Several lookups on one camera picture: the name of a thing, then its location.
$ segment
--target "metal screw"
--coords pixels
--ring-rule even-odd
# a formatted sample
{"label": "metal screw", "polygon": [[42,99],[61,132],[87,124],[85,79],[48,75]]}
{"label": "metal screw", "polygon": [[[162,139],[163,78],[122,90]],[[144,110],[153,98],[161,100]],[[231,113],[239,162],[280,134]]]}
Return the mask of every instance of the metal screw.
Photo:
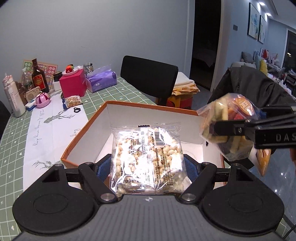
{"label": "metal screw", "polygon": [[104,193],[101,195],[101,199],[103,199],[104,201],[111,201],[115,198],[115,195],[112,193]]}
{"label": "metal screw", "polygon": [[196,199],[196,196],[194,194],[191,194],[191,193],[185,193],[182,195],[182,199],[187,201],[187,202],[190,202],[190,201],[193,201]]}

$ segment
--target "yellow cloth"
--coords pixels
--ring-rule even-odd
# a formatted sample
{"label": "yellow cloth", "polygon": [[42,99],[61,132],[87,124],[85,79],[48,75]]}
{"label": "yellow cloth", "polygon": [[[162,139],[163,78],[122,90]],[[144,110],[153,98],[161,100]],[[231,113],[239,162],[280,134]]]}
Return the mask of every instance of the yellow cloth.
{"label": "yellow cloth", "polygon": [[267,74],[268,74],[267,64],[265,63],[265,61],[263,59],[261,59],[260,63],[261,63],[260,71],[267,76]]}
{"label": "yellow cloth", "polygon": [[172,95],[190,95],[196,94],[200,90],[196,87],[195,83],[190,83],[187,85],[175,86]]}

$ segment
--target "gray gripper base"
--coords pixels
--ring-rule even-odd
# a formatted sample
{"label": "gray gripper base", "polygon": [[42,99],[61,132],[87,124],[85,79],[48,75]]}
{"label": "gray gripper base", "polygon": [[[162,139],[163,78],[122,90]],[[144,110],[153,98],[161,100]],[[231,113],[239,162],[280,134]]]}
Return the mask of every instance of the gray gripper base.
{"label": "gray gripper base", "polygon": [[209,224],[197,206],[179,203],[174,196],[124,195],[102,205],[86,225],[58,236],[22,233],[15,241],[271,241],[277,234],[237,237]]}

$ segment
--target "dark brown bottle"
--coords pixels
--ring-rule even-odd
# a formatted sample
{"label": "dark brown bottle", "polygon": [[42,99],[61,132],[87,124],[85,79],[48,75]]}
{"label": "dark brown bottle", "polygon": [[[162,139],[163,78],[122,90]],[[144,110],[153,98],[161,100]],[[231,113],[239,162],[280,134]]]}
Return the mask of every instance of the dark brown bottle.
{"label": "dark brown bottle", "polygon": [[48,93],[49,88],[46,81],[46,77],[44,71],[38,67],[37,59],[33,59],[33,73],[32,80],[34,82],[34,86],[39,86],[42,92]]}

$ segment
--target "white plate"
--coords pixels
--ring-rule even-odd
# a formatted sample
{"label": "white plate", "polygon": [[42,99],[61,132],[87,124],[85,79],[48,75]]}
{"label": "white plate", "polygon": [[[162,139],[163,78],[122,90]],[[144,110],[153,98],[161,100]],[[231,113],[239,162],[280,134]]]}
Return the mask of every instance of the white plate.
{"label": "white plate", "polygon": [[78,67],[75,67],[72,72],[66,73],[66,71],[63,71],[62,74],[65,75],[65,76],[72,75],[72,74],[75,74],[78,70],[79,70],[79,68]]}

